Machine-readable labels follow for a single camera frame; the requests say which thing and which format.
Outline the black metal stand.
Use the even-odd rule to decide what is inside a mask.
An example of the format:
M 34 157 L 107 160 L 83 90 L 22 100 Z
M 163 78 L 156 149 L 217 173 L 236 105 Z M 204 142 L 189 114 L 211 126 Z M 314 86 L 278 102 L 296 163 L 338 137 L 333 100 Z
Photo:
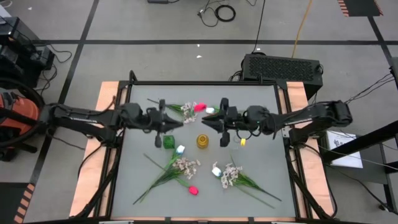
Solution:
M 379 128 L 364 136 L 360 136 L 334 150 L 324 149 L 322 159 L 324 163 L 339 159 L 355 152 L 361 152 L 364 163 L 360 170 L 352 170 L 346 176 L 364 185 L 365 182 L 381 184 L 384 187 L 386 201 L 379 198 L 379 208 L 398 215 L 398 205 L 394 199 L 390 174 L 398 173 L 398 161 L 386 162 L 386 155 L 382 146 L 383 142 L 394 138 L 398 144 L 398 121 Z

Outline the yellow ribbed glass vase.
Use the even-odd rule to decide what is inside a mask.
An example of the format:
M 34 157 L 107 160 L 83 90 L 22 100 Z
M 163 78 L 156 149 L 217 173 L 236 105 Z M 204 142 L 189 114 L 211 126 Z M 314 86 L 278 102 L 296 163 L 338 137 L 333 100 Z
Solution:
M 206 134 L 200 134 L 197 137 L 197 147 L 200 149 L 206 149 L 209 145 L 209 138 Z

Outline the black computer case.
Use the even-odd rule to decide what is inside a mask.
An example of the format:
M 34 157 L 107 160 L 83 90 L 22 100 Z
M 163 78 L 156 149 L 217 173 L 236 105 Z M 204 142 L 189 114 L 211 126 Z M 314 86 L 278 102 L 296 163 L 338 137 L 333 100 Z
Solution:
M 323 65 L 318 60 L 247 54 L 241 62 L 241 81 L 272 81 L 282 89 L 288 82 L 302 82 L 309 100 L 323 86 Z

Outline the black equipment rack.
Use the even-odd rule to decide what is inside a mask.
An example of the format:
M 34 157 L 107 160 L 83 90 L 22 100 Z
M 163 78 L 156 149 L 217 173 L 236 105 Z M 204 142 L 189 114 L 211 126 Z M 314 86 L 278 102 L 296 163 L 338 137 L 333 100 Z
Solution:
M 40 74 L 50 70 L 55 54 L 35 44 L 39 38 L 18 18 L 0 16 L 0 78 L 35 88 Z

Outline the black mat hazard stripes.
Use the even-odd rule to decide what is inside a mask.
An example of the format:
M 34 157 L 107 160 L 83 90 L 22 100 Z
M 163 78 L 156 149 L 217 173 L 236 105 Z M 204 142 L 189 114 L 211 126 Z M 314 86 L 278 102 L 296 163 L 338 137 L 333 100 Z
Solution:
M 22 224 L 34 190 L 31 183 L 0 182 L 0 224 Z
M 383 12 L 376 0 L 337 0 L 346 17 L 377 17 Z

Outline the white blossom spray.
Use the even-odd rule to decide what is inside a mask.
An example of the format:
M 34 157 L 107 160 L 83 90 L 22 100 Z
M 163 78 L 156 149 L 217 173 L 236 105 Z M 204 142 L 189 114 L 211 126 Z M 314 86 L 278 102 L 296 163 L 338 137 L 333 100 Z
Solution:
M 282 201 L 279 197 L 265 191 L 260 187 L 252 178 L 243 172 L 242 166 L 235 166 L 234 163 L 229 163 L 225 165 L 225 169 L 221 170 L 218 167 L 218 163 L 215 162 L 212 165 L 211 172 L 221 181 L 222 188 L 227 189 L 228 187 L 239 187 L 244 185 L 256 189 L 278 201 Z
M 178 104 L 165 104 L 165 107 L 176 112 L 183 118 L 183 123 L 188 124 L 195 122 L 197 118 L 197 112 L 195 111 L 196 103 L 187 102 L 183 105 Z
M 134 205 L 137 202 L 142 202 L 146 195 L 153 188 L 162 184 L 166 184 L 170 180 L 176 180 L 180 185 L 186 187 L 191 195 L 198 195 L 199 189 L 196 186 L 188 183 L 188 180 L 190 180 L 197 173 L 198 161 L 189 161 L 185 157 L 175 156 L 169 160 L 166 166 L 162 167 L 148 155 L 145 154 L 145 157 L 157 167 L 161 168 L 162 173 L 158 176 L 158 178 L 155 179 L 155 181 L 153 181 L 148 189 L 133 202 Z

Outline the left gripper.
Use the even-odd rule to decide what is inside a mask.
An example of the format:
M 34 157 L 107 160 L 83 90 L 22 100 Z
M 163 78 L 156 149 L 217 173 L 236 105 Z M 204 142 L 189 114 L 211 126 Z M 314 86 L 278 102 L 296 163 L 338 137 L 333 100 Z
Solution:
M 173 118 L 171 118 L 167 113 L 164 113 L 165 109 L 165 100 L 161 99 L 159 100 L 159 108 L 148 108 L 146 109 L 147 116 L 149 119 L 149 124 L 148 127 L 146 128 L 146 132 L 149 133 L 151 131 L 156 131 L 156 137 L 155 137 L 155 146 L 157 148 L 161 148 L 162 146 L 162 140 L 160 137 L 160 130 L 161 127 L 163 126 L 163 116 L 164 116 L 164 133 L 167 133 L 169 131 L 172 131 L 174 129 L 180 128 L 183 126 L 183 123 L 181 121 L 177 121 Z

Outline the orange vacuum cleaner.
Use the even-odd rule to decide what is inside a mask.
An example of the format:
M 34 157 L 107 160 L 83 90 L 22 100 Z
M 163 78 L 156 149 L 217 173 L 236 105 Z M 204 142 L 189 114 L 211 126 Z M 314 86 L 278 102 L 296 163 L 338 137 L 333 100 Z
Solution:
M 32 100 L 3 88 L 0 88 L 0 109 L 11 110 L 33 120 L 39 117 L 39 108 Z M 32 125 L 8 118 L 0 112 L 0 141 L 19 137 L 31 128 Z

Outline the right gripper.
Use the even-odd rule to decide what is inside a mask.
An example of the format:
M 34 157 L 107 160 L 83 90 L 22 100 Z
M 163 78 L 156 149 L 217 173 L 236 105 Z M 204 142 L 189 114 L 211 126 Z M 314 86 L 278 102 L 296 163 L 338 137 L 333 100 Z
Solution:
M 202 117 L 202 121 L 220 121 L 206 122 L 205 124 L 217 133 L 221 133 L 220 146 L 226 147 L 230 142 L 229 130 L 246 130 L 246 124 L 243 116 L 238 113 L 237 107 L 229 106 L 229 99 L 222 98 L 220 103 L 220 113 L 209 114 Z

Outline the white printed paper sheet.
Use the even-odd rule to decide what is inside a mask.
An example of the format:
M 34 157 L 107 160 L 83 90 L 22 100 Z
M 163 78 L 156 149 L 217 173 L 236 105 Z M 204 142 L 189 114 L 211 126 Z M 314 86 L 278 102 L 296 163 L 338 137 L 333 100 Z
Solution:
M 329 150 L 334 150 L 335 148 L 342 146 L 352 140 L 356 139 L 355 134 L 346 134 L 337 131 L 327 131 L 326 132 L 326 142 L 327 148 Z M 331 165 L 340 167 L 350 167 L 350 168 L 363 168 L 363 162 L 361 160 L 361 155 L 359 152 L 349 154 L 348 156 L 341 157 L 331 161 Z

